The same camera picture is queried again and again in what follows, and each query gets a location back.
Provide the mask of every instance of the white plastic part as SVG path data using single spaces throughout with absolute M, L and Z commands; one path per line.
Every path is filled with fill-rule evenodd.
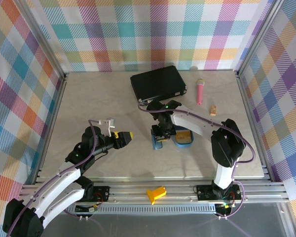
M 83 197 L 84 189 L 78 183 L 72 183 L 49 205 L 43 214 L 45 227 L 63 210 Z
M 232 168 L 226 168 L 220 164 L 217 164 L 214 183 L 222 189 L 227 188 L 229 184 L 232 182 L 231 176 L 232 176 L 233 169 L 234 169 L 234 166 Z
M 98 125 L 107 125 L 108 126 L 108 134 L 105 132 L 103 133 L 104 135 L 107 135 L 111 137 L 111 128 L 115 128 L 115 119 L 113 118 L 107 118 L 106 120 L 99 120 Z
M 191 111 L 185 106 L 179 106 L 176 108 L 176 110 L 184 110 L 184 111 Z M 185 113 L 179 113 L 179 112 L 174 112 L 171 115 L 171 120 L 174 125 L 182 126 L 185 127 L 203 137 L 205 137 L 207 140 L 211 141 L 211 136 L 212 132 L 216 130 L 216 127 L 212 127 L 210 124 L 207 122 L 204 122 L 194 116 L 185 114 Z
M 73 166 L 70 162 L 64 162 L 59 170 L 55 173 L 60 173 L 61 171 Z M 76 169 L 72 167 L 66 173 L 64 173 L 61 177 L 57 177 L 52 183 L 50 183 L 43 191 L 36 197 L 36 200 L 31 203 L 29 209 L 35 208 L 35 213 L 40 218 L 44 211 L 48 208 L 48 206 L 57 198 L 57 196 L 71 183 L 77 180 L 81 176 L 80 169 Z M 51 178 L 45 181 L 41 187 L 47 183 Z M 24 203 L 28 203 L 32 196 L 36 194 L 36 192 L 40 189 L 38 187 L 34 190 L 30 195 L 24 198 Z
M 176 109 L 191 112 L 191 110 L 189 110 L 185 106 L 179 106 Z M 171 115 L 171 120 L 172 120 L 173 124 L 185 127 L 187 129 L 205 137 L 210 142 L 211 142 L 212 132 L 217 130 L 217 127 L 211 126 L 207 122 L 204 122 L 194 116 L 191 116 L 191 115 L 188 115 L 185 113 L 174 112 Z M 227 188 L 229 186 L 229 184 L 232 182 L 231 176 L 232 176 L 233 169 L 234 169 L 234 166 L 232 168 L 226 168 L 220 164 L 217 164 L 217 170 L 216 170 L 216 175 L 214 178 L 214 183 L 222 189 Z

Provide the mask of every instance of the pink microphone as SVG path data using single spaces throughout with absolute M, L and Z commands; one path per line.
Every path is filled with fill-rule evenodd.
M 205 84 L 205 82 L 202 79 L 196 81 L 196 85 L 197 85 L 197 104 L 198 105 L 202 104 L 204 84 Z

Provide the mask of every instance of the beige floor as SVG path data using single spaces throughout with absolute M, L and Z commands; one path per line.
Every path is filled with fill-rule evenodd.
M 212 158 L 211 143 L 195 134 L 190 148 L 177 148 L 172 141 L 164 142 L 163 149 L 152 150 L 150 128 L 156 124 L 152 116 L 137 109 L 137 101 L 130 77 L 137 73 L 71 73 L 55 128 L 48 148 L 42 176 L 51 176 L 67 154 L 81 140 L 88 119 L 116 120 L 116 131 L 133 131 L 134 140 L 125 148 L 110 150 L 86 173 L 87 177 L 207 177 L 213 178 L 216 163 Z M 254 145 L 249 122 L 232 71 L 180 72 L 188 86 L 187 94 L 176 97 L 188 108 L 209 116 L 212 104 L 217 106 L 215 120 L 231 118 L 242 135 Z M 196 104 L 197 79 L 205 80 L 203 104 Z M 250 159 L 245 149 L 241 159 Z M 236 177 L 263 176 L 259 159 L 240 165 Z

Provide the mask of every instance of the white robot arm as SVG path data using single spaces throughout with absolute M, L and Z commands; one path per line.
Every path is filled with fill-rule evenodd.
M 99 201 L 94 196 L 93 182 L 83 176 L 84 172 L 94 164 L 95 156 L 107 154 L 111 148 L 125 147 L 133 134 L 112 132 L 105 136 L 99 127 L 94 126 L 93 129 L 96 137 L 93 137 L 91 127 L 86 128 L 81 142 L 68 154 L 66 162 L 52 178 L 33 189 L 23 200 L 13 199 L 7 204 L 3 231 L 10 232 L 11 237 L 39 237 L 46 226 L 72 203 Z
M 223 198 L 232 186 L 232 175 L 235 163 L 242 155 L 242 152 L 246 147 L 245 143 L 233 133 L 222 128 L 217 130 L 217 127 L 210 125 L 208 122 L 189 115 L 189 112 L 194 115 L 198 114 L 190 111 L 187 107 L 174 100 L 166 105 L 163 105 L 158 101 L 152 101 L 147 106 L 147 112 L 151 113 L 154 119 L 159 121 L 158 125 L 152 126 L 152 133 L 157 142 L 167 140 L 171 136 L 176 135 L 175 125 L 177 125 L 185 127 L 205 137 L 212 143 L 213 157 L 217 162 L 217 171 L 212 182 L 212 187 L 214 194 L 220 199 Z M 240 134 L 236 123 L 231 119 L 227 119 L 225 122 L 222 122 L 222 124 Z

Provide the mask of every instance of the plaid fabric wall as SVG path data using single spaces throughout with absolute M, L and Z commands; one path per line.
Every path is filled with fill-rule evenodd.
M 83 72 L 231 69 L 260 0 L 27 2 L 65 71 Z
M 0 0 L 0 237 L 37 165 L 60 81 L 12 0 Z
M 243 50 L 243 52 L 242 52 L 242 54 L 241 54 L 241 56 L 240 56 L 240 60 L 238 61 L 237 66 L 234 68 L 235 71 L 238 71 L 238 70 L 239 70 L 239 68 L 240 68 L 240 66 L 241 66 L 241 64 L 242 64 L 242 62 L 243 62 L 245 56 L 247 55 L 247 52 L 248 52 L 249 48 L 251 47 L 251 44 L 252 44 L 252 42 L 253 42 L 255 36 L 257 35 L 257 33 L 258 33 L 259 30 L 260 30 L 260 27 L 261 27 L 261 25 L 262 25 L 262 23 L 263 23 L 263 20 L 264 20 L 266 14 L 267 14 L 268 11 L 270 10 L 270 7 L 271 7 L 271 5 L 272 5 L 272 3 L 273 3 L 274 1 L 275 1 L 275 0 L 268 0 L 268 1 L 267 1 L 267 4 L 266 4 L 265 7 L 264 7 L 264 10 L 263 10 L 263 12 L 262 12 L 262 14 L 261 14 L 261 16 L 260 16 L 260 18 L 259 18 L 259 20 L 258 20 L 256 26 L 255 26 L 255 29 L 252 31 L 252 34 L 251 34 L 251 36 L 250 36 L 250 38 L 249 38 L 249 40 L 248 40 L 248 42 L 247 42 L 247 44 L 246 44 L 246 47 L 245 47 L 245 49 Z
M 275 177 L 296 215 L 296 0 L 286 0 L 244 73 Z

